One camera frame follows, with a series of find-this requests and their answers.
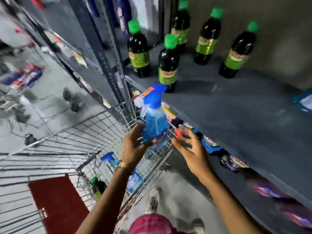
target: gray wall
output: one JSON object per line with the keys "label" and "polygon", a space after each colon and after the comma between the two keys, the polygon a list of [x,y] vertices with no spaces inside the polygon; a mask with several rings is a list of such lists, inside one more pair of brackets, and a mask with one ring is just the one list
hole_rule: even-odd
{"label": "gray wall", "polygon": [[256,20],[258,40],[245,67],[300,89],[312,87],[312,0],[189,0],[189,47],[214,6],[225,8],[214,55],[225,57],[236,36]]}

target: hand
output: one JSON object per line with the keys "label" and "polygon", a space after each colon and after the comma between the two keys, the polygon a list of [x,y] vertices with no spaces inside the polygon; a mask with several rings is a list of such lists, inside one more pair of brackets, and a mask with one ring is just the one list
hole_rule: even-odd
{"label": "hand", "polygon": [[152,145],[152,142],[146,142],[137,148],[141,143],[141,140],[138,139],[141,137],[143,127],[143,124],[137,123],[124,138],[124,150],[121,161],[129,164],[131,171],[135,169],[136,165],[142,159],[146,149]]}
{"label": "hand", "polygon": [[186,127],[179,127],[179,130],[189,137],[186,138],[182,136],[179,140],[183,140],[191,145],[192,149],[188,150],[183,147],[176,138],[172,139],[172,144],[183,155],[191,172],[199,180],[206,176],[213,175],[213,170],[210,166],[206,149],[202,146],[202,142],[198,139],[197,135],[191,131],[191,129]]}

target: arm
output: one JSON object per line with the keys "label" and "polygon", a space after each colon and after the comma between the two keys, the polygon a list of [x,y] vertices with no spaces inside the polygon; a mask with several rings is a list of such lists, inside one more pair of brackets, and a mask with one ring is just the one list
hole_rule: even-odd
{"label": "arm", "polygon": [[76,234],[99,234],[114,232],[115,224],[126,191],[130,174],[142,159],[148,143],[136,148],[137,139],[140,137],[142,125],[137,124],[124,139],[122,162],[126,167],[119,167],[113,178],[96,203],[92,211],[80,225]]}
{"label": "arm", "polygon": [[213,172],[206,150],[196,134],[185,127],[182,127],[180,130],[189,138],[182,137],[179,139],[192,145],[192,149],[186,149],[177,139],[173,139],[172,143],[185,158],[191,172],[209,190],[230,234],[263,233],[240,202]]}

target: red panel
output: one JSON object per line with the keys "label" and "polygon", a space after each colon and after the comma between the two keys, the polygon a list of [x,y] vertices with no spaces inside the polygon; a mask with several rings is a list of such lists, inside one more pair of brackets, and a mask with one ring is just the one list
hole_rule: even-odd
{"label": "red panel", "polygon": [[37,208],[46,211],[47,234],[75,234],[89,211],[69,177],[32,181],[28,186]]}

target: green label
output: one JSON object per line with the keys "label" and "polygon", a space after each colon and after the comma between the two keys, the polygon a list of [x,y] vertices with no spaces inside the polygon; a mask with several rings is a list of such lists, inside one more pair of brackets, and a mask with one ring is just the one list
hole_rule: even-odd
{"label": "green label", "polygon": [[131,65],[135,68],[142,68],[149,65],[149,52],[129,52],[129,58],[131,61]]}
{"label": "green label", "polygon": [[176,81],[177,69],[174,71],[164,71],[158,67],[158,81],[161,84],[170,85]]}
{"label": "green label", "polygon": [[204,37],[200,36],[195,49],[201,54],[210,55],[213,53],[217,41],[217,39],[205,39]]}
{"label": "green label", "polygon": [[188,40],[188,29],[187,30],[176,30],[171,29],[171,33],[177,36],[177,45],[186,43]]}
{"label": "green label", "polygon": [[246,55],[240,55],[233,49],[230,49],[230,52],[227,55],[224,64],[232,70],[238,70],[242,67],[242,65],[246,60],[247,60]]}
{"label": "green label", "polygon": [[99,191],[96,191],[94,194],[95,194],[97,200],[99,200],[100,197],[102,196]]}

